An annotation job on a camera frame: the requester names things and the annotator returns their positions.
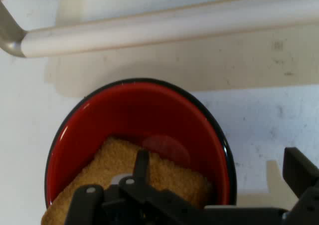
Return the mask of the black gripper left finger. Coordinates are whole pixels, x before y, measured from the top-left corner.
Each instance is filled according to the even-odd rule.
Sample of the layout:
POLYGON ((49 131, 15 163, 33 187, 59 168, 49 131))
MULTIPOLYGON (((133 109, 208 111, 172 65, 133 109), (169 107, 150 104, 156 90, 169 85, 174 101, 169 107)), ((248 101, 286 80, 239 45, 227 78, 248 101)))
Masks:
POLYGON ((169 190, 149 184, 149 153, 139 150, 133 174, 106 190, 79 187, 73 194, 66 225, 198 225, 204 212, 169 190))

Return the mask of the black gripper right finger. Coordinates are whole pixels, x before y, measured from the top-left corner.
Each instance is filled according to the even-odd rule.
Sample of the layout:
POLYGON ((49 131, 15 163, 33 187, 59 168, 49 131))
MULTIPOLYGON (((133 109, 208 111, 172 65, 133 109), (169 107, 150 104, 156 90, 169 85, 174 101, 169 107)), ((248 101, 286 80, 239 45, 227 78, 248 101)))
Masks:
POLYGON ((319 223, 319 169, 296 147, 285 148, 283 178, 298 201, 283 216, 284 225, 319 223))

